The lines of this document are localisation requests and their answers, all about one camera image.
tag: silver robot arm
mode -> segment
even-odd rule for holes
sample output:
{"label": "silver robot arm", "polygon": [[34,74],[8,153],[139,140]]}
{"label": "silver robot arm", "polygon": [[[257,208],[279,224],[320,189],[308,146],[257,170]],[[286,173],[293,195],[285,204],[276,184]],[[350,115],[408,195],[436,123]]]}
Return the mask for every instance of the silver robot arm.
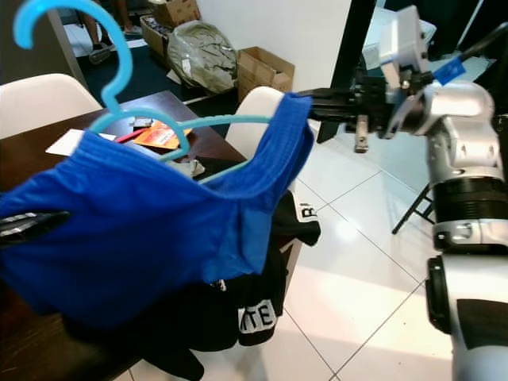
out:
{"label": "silver robot arm", "polygon": [[405,91],[427,65],[414,6],[398,12],[379,51],[395,110],[379,136],[403,131],[427,139],[434,247],[441,252],[428,262],[429,320],[452,337],[453,380],[506,380],[508,196],[491,125],[494,102],[470,82]]}

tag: blue tag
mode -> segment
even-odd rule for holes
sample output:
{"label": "blue tag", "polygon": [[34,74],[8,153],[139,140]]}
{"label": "blue tag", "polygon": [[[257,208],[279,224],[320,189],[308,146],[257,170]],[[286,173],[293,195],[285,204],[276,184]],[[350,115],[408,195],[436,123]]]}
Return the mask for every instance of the blue tag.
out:
{"label": "blue tag", "polygon": [[446,65],[441,66],[433,73],[433,75],[441,85],[445,85],[465,72],[466,69],[464,68],[464,65],[460,61],[459,57],[457,57],[448,62]]}

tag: black cable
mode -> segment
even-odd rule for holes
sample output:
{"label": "black cable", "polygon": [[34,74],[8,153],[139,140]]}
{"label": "black cable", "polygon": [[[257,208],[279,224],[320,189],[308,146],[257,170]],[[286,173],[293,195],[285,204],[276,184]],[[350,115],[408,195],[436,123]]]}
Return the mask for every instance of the black cable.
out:
{"label": "black cable", "polygon": [[498,26],[492,32],[487,34],[484,38],[482,38],[476,44],[473,44],[469,49],[467,49],[465,52],[463,52],[459,56],[460,61],[464,62],[468,58],[471,58],[471,57],[477,55],[482,50],[484,50],[488,45],[490,45],[492,42],[494,42],[494,40],[496,40],[498,37],[500,37],[501,35],[503,35],[506,32],[508,32],[508,21],[503,22],[500,26]]}

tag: floor tile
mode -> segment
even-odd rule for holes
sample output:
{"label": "floor tile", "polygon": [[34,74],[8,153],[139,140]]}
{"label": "floor tile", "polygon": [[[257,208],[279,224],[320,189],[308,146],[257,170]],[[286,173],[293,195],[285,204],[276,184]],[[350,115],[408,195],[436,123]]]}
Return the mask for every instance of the floor tile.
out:
{"label": "floor tile", "polygon": [[339,369],[418,283],[331,207],[318,216],[320,240],[302,247],[285,306]]}
{"label": "floor tile", "polygon": [[129,371],[124,371],[114,381],[133,381],[133,378],[130,376]]}
{"label": "floor tile", "polygon": [[[98,30],[98,38],[100,39],[102,33],[99,27],[97,27],[97,30]],[[90,35],[87,32],[87,28],[85,28],[84,26],[81,28],[79,25],[74,24],[72,32],[74,33],[79,43],[83,46],[83,49],[87,52],[87,54],[90,53],[92,50],[92,40],[90,39]]]}
{"label": "floor tile", "polygon": [[76,25],[74,24],[64,25],[65,33],[67,34],[67,38],[72,47],[72,52],[75,57],[86,56],[88,54],[87,51],[85,51],[84,47],[73,33],[75,27]]}
{"label": "floor tile", "polygon": [[[273,338],[264,344],[196,352],[196,356],[205,367],[202,381],[328,381],[333,374],[287,314],[279,319]],[[132,372],[136,381],[181,380],[144,361]]]}
{"label": "floor tile", "polygon": [[296,179],[294,183],[295,189],[294,192],[298,197],[300,202],[306,202],[315,210],[321,209],[325,206],[326,202],[315,194],[307,185],[305,185],[301,180]]}
{"label": "floor tile", "polygon": [[[345,147],[354,145],[354,135],[350,133],[339,133],[335,139]],[[429,181],[425,160],[427,143],[424,137],[399,133],[391,140],[382,140],[372,136],[369,137],[368,144],[368,151],[359,156],[390,173],[414,191],[419,192]]]}
{"label": "floor tile", "polygon": [[326,202],[331,202],[379,169],[334,139],[315,144],[298,178]]}
{"label": "floor tile", "polygon": [[427,259],[437,254],[431,224],[414,214],[396,235],[391,234],[416,197],[404,184],[381,172],[330,205],[421,282],[427,274]]}
{"label": "floor tile", "polygon": [[450,336],[427,320],[422,287],[369,340],[338,375],[341,381],[452,379]]}
{"label": "floor tile", "polygon": [[127,45],[129,46],[129,48],[139,48],[141,46],[145,46],[145,45],[148,45],[146,43],[146,41],[143,39],[143,38],[139,38],[137,40],[129,40],[127,41]]}

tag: dark floor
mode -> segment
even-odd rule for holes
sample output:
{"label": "dark floor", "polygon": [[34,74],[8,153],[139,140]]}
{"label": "dark floor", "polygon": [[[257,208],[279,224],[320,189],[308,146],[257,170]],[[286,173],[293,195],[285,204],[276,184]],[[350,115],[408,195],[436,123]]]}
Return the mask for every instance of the dark floor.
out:
{"label": "dark floor", "polygon": [[[169,90],[183,102],[206,95],[202,89],[189,89],[166,77],[167,68],[150,57],[148,46],[133,48],[131,53],[133,55],[133,75],[129,85],[117,96],[117,100],[120,103],[164,90]],[[101,89],[117,73],[118,57],[116,52],[112,52],[110,58],[99,65],[92,65],[86,56],[79,57],[77,60],[90,92],[104,106],[101,100]],[[188,107],[198,116],[207,117],[234,114],[237,109],[237,103],[238,97],[235,89],[199,102],[192,102]],[[214,129],[222,136],[225,136],[228,126],[218,125],[214,126]]]}

